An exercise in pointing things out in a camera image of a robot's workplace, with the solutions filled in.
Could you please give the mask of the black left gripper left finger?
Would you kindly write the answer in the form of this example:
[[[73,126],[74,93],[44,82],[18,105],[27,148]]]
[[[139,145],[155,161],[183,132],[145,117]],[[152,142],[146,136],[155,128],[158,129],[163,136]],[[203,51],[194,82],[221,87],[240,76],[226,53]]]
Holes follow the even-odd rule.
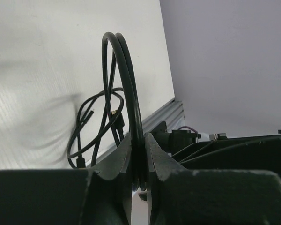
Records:
[[[0,225],[128,225],[131,136],[86,169],[0,170]]]

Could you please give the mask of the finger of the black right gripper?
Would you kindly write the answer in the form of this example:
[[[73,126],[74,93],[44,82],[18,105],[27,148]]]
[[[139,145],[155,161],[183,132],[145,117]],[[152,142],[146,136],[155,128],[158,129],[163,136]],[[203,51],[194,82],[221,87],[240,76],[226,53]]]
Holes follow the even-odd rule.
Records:
[[[187,169],[281,171],[281,135],[196,142],[172,158]]]

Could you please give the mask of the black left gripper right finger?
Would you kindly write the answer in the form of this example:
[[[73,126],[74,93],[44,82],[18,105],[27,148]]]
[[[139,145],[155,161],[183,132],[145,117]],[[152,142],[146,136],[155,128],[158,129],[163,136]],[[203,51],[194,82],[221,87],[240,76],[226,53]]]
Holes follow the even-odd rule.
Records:
[[[281,174],[187,169],[146,134],[151,225],[281,225]]]

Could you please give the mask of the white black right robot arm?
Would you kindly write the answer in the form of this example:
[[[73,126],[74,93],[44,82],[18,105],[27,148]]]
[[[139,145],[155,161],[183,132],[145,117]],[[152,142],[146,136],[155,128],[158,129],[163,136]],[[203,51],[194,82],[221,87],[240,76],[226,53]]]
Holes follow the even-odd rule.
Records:
[[[217,133],[204,141],[202,134],[191,130],[168,132],[164,121],[151,133],[159,146],[187,169],[269,170],[281,174],[281,133],[236,138]]]

